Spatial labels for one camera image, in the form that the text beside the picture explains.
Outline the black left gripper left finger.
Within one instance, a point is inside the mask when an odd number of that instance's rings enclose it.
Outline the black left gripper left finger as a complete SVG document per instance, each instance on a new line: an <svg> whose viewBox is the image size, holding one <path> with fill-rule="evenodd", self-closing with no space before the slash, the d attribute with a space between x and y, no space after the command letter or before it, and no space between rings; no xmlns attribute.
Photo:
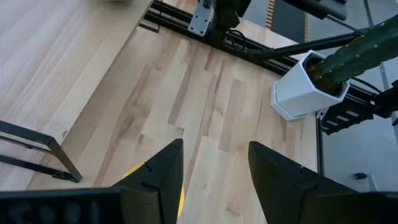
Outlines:
<svg viewBox="0 0 398 224"><path fill-rule="evenodd" d="M0 224L176 224L183 140L110 187L0 192Z"/></svg>

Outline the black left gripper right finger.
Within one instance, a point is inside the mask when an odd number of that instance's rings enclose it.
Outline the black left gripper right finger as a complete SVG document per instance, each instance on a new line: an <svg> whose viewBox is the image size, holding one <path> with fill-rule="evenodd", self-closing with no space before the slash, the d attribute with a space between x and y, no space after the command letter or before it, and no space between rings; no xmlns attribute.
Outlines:
<svg viewBox="0 0 398 224"><path fill-rule="evenodd" d="M398 224L398 192L357 192L257 141L248 161L267 224Z"/></svg>

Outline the yellow plastic mini bowl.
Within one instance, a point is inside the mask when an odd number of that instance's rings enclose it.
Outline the yellow plastic mini bowl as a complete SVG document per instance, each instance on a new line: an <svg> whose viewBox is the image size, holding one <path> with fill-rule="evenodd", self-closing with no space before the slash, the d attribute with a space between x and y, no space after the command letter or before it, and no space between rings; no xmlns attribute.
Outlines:
<svg viewBox="0 0 398 224"><path fill-rule="evenodd" d="M128 175L132 174L133 172L135 172L136 170L138 170L143 165L144 165L143 163L140 163L140 164L134 166L133 168L131 168L129 171L127 171L123 175L123 179L126 178ZM185 191L184 191L184 188L182 187L181 194L180 194L179 206L178 206L177 218L180 218L180 216L182 214L184 202L185 202Z"/></svg>

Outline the black base with white labels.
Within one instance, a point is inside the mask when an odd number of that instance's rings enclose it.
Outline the black base with white labels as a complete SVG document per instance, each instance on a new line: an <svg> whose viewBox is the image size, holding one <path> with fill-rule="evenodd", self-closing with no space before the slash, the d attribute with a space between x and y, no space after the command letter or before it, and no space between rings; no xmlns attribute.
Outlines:
<svg viewBox="0 0 398 224"><path fill-rule="evenodd" d="M322 131L330 135L368 119L373 119L373 111L370 107L345 99L328 108L322 119Z"/></svg>

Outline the white faceted plant pot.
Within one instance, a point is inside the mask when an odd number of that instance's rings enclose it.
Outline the white faceted plant pot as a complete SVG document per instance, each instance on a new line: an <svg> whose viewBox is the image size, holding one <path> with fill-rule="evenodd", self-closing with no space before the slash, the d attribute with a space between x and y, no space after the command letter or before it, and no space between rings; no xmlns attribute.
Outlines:
<svg viewBox="0 0 398 224"><path fill-rule="evenodd" d="M350 83L343 82L336 96L319 90L305 70L310 59L324 59L325 56L309 50L280 80L271 87L270 105L286 121L302 119L314 112L327 110L341 103Z"/></svg>

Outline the green cactus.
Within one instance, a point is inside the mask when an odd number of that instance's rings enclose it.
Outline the green cactus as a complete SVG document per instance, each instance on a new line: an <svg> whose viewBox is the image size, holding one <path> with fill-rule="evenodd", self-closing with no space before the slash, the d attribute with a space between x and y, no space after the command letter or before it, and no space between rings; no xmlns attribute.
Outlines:
<svg viewBox="0 0 398 224"><path fill-rule="evenodd" d="M343 91L343 83L366 70L398 57L398 14L369 32L340 47L321 62L305 66L319 90L332 96Z"/></svg>

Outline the wooden shelf with black frame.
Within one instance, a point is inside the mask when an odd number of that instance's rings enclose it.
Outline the wooden shelf with black frame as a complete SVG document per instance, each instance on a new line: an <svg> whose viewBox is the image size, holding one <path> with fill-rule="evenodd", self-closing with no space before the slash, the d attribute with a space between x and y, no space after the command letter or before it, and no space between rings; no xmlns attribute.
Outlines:
<svg viewBox="0 0 398 224"><path fill-rule="evenodd" d="M0 121L63 142L153 0L0 0Z"/></svg>

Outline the black aluminium table frame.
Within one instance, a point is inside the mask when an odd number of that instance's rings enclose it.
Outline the black aluminium table frame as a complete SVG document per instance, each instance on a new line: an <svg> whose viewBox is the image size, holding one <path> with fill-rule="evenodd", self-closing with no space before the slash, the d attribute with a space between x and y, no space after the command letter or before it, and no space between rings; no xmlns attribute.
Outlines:
<svg viewBox="0 0 398 224"><path fill-rule="evenodd" d="M353 31L350 34L337 35L320 40L306 42L304 44L295 44L278 49L272 49L268 46L262 45L259 42L244 37L240 32L228 31L225 33L221 41L215 41L208 34L201 36L193 33L190 23L194 16L177 7L171 6L161 0L154 0L150 6L150 11L147 11L144 19L157 24L160 27L165 27L174 32L195 39L206 45L222 50L226 53L234 55L238 58L251 62L262 68L268 69L280 76L284 76L287 70L293 67L298 61L293 58L294 55L301 54L305 50L325 50L332 47L341 47L354 41L355 38L361 34L366 34L370 28L363 28ZM380 94L377 89L368 91L360 86L353 85L349 88L347 96L343 99L353 100L365 104L373 111L373 116L376 114L375 97ZM323 136L322 119L326 112L318 112L316 119L316 134L317 134L317 168L320 174L324 173L323 164Z"/></svg>

